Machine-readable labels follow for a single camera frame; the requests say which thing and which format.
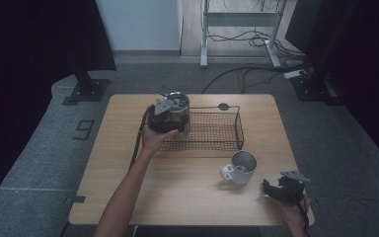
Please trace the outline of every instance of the person's right hand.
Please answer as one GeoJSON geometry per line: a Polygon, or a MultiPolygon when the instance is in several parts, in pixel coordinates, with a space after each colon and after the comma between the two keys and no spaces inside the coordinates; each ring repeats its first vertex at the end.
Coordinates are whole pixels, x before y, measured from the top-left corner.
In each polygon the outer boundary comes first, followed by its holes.
{"type": "Polygon", "coordinates": [[[142,140],[142,149],[154,153],[156,152],[163,144],[163,142],[168,139],[178,135],[178,131],[171,130],[167,133],[158,133],[149,128],[147,124],[143,127],[143,140],[142,140]]]}

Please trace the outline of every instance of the black cable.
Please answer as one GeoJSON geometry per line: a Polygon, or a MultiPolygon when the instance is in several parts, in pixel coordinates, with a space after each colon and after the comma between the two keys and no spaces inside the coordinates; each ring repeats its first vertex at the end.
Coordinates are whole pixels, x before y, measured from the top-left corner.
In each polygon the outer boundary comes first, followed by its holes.
{"type": "Polygon", "coordinates": [[[286,67],[286,68],[274,68],[274,67],[263,67],[263,66],[255,66],[255,67],[238,67],[238,68],[233,68],[233,69],[230,69],[230,70],[227,70],[223,73],[221,73],[220,75],[218,75],[217,77],[215,77],[212,81],[210,81],[207,86],[204,87],[204,89],[202,90],[201,94],[204,94],[205,91],[214,83],[216,82],[218,79],[220,79],[222,76],[226,75],[227,73],[230,73],[230,72],[234,72],[234,71],[238,71],[238,70],[241,70],[241,69],[249,69],[249,68],[257,68],[257,69],[260,69],[260,70],[267,70],[267,71],[275,71],[275,72],[288,72],[288,71],[295,71],[295,70],[300,70],[300,69],[303,69],[304,67],[307,67],[309,66],[311,63],[310,62],[304,62],[302,64],[299,64],[299,65],[296,65],[296,66],[292,66],[292,67],[286,67]]]}
{"type": "Polygon", "coordinates": [[[291,61],[291,60],[298,60],[297,58],[286,58],[286,59],[284,59],[284,65],[285,65],[285,67],[289,67],[288,65],[287,65],[287,61],[291,61]]]}
{"type": "Polygon", "coordinates": [[[143,127],[146,124],[147,114],[149,114],[149,108],[146,109],[146,111],[144,112],[143,118],[141,119],[141,124],[140,124],[140,127],[138,128],[138,132],[137,132],[137,139],[136,139],[136,144],[134,146],[133,156],[131,158],[130,166],[128,167],[128,170],[131,169],[131,167],[134,165],[134,162],[136,161],[138,148],[140,146],[140,139],[141,139],[141,135],[143,133],[143,127]]]}
{"type": "Polygon", "coordinates": [[[245,87],[245,91],[244,91],[244,94],[246,92],[246,89],[248,88],[251,88],[251,87],[254,87],[254,86],[257,86],[257,85],[260,85],[260,84],[263,84],[263,83],[270,83],[272,81],[273,78],[275,78],[277,75],[281,74],[282,72],[277,72],[275,73],[274,75],[270,76],[269,79],[267,81],[261,81],[261,82],[257,82],[257,83],[254,83],[252,85],[249,85],[249,86],[246,86],[245,87]]]}
{"type": "Polygon", "coordinates": [[[254,70],[260,70],[259,68],[250,68],[248,70],[246,70],[244,73],[243,73],[243,76],[242,76],[242,91],[241,91],[241,94],[245,94],[245,90],[246,90],[246,81],[245,81],[245,78],[246,76],[248,75],[249,72],[251,71],[254,71],[254,70]]]}
{"type": "MultiPolygon", "coordinates": [[[[207,1],[207,9],[209,9],[210,1],[209,0],[206,0],[206,1],[207,1]]],[[[279,5],[279,1],[280,0],[277,0],[277,3],[275,4],[275,6],[277,8],[278,8],[278,5],[279,5]]],[[[223,4],[226,7],[226,9],[229,11],[229,9],[226,6],[225,0],[223,0],[223,4]]],[[[265,5],[265,0],[262,0],[262,9],[261,9],[261,11],[264,9],[264,5],[265,5]]],[[[200,1],[200,6],[199,7],[200,7],[200,11],[202,13],[201,14],[201,30],[203,31],[203,24],[202,24],[203,10],[201,10],[202,9],[202,1],[200,1]]],[[[210,33],[210,31],[209,31],[209,28],[207,28],[207,35],[213,41],[226,41],[226,40],[244,41],[244,40],[247,40],[249,42],[250,46],[256,46],[256,47],[266,46],[265,40],[269,39],[269,35],[261,33],[261,32],[258,32],[257,31],[257,27],[255,27],[255,29],[253,31],[247,31],[247,32],[241,33],[241,34],[239,34],[239,35],[237,35],[235,37],[231,37],[231,38],[226,38],[226,37],[218,36],[218,35],[212,35],[210,33]],[[242,37],[242,36],[244,36],[244,35],[246,35],[248,33],[254,33],[255,35],[253,37],[247,38],[247,39],[238,39],[239,37],[242,37]]],[[[284,55],[284,56],[294,57],[294,58],[297,58],[297,59],[303,59],[303,57],[304,57],[304,54],[301,51],[297,51],[297,50],[292,50],[292,49],[286,48],[282,44],[282,42],[280,40],[278,40],[278,39],[275,39],[274,45],[277,48],[278,52],[280,54],[284,55]]]]}
{"type": "Polygon", "coordinates": [[[227,11],[228,12],[230,12],[230,10],[227,8],[227,6],[226,6],[226,0],[223,0],[223,5],[224,5],[224,7],[227,9],[227,11]]]}
{"type": "Polygon", "coordinates": [[[66,229],[67,229],[67,227],[69,226],[69,224],[70,224],[69,221],[67,221],[66,224],[65,224],[64,227],[63,227],[63,230],[61,231],[60,237],[63,237],[64,232],[66,232],[66,229]]]}
{"type": "Polygon", "coordinates": [[[275,12],[278,11],[278,6],[279,6],[279,0],[276,2],[276,9],[275,9],[275,12]]]}
{"type": "Polygon", "coordinates": [[[255,64],[255,63],[247,63],[247,64],[243,65],[242,69],[240,69],[240,70],[238,71],[238,86],[239,86],[239,92],[240,92],[241,94],[242,94],[242,92],[243,92],[243,88],[245,88],[245,85],[244,85],[244,83],[243,83],[243,85],[241,85],[241,76],[240,76],[240,74],[241,74],[241,72],[242,72],[244,69],[246,69],[246,67],[247,67],[248,65],[253,65],[253,66],[255,66],[255,65],[257,65],[257,64],[255,64]]]}
{"type": "Polygon", "coordinates": [[[264,6],[265,6],[265,0],[263,0],[263,2],[262,2],[261,12],[264,10],[264,6]]]}
{"type": "Polygon", "coordinates": [[[258,3],[254,6],[254,8],[252,8],[252,11],[251,12],[254,12],[255,8],[260,4],[261,0],[258,0],[258,3]]]}
{"type": "Polygon", "coordinates": [[[303,206],[301,206],[301,204],[300,204],[300,201],[298,201],[296,198],[295,198],[295,196],[294,196],[294,194],[292,193],[292,191],[290,191],[290,190],[288,190],[288,193],[291,195],[291,198],[294,200],[294,203],[295,203],[295,205],[297,205],[297,207],[298,207],[298,209],[300,210],[300,213],[301,213],[301,215],[302,215],[302,217],[303,217],[303,219],[304,219],[304,233],[308,236],[308,237],[310,237],[310,234],[309,234],[309,232],[307,231],[307,229],[309,228],[309,217],[307,216],[307,212],[304,210],[304,208],[303,208],[303,206]]]}

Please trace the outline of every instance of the mug handle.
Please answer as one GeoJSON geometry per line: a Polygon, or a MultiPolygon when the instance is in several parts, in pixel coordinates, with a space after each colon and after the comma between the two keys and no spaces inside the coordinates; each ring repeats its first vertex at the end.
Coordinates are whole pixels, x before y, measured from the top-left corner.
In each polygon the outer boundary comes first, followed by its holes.
{"type": "Polygon", "coordinates": [[[235,171],[231,165],[227,165],[220,170],[220,175],[225,180],[232,180],[231,173],[235,171]]]}

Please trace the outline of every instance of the white wall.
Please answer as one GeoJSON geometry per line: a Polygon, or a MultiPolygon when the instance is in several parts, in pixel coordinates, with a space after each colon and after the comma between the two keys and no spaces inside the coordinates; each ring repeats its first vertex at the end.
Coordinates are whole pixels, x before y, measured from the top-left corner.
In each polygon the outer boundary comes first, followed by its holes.
{"type": "Polygon", "coordinates": [[[182,0],[97,0],[112,50],[179,50],[182,0]]]}

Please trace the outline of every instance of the forearm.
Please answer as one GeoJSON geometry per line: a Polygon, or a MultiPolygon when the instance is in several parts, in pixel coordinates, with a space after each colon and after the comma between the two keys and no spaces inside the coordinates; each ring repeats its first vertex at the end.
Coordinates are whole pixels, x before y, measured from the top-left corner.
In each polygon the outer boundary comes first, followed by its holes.
{"type": "Polygon", "coordinates": [[[291,237],[305,237],[304,228],[302,225],[289,225],[287,224],[287,227],[290,231],[291,237]]]}
{"type": "Polygon", "coordinates": [[[127,230],[143,179],[154,152],[142,150],[134,165],[115,190],[95,236],[123,236],[127,230]]]}

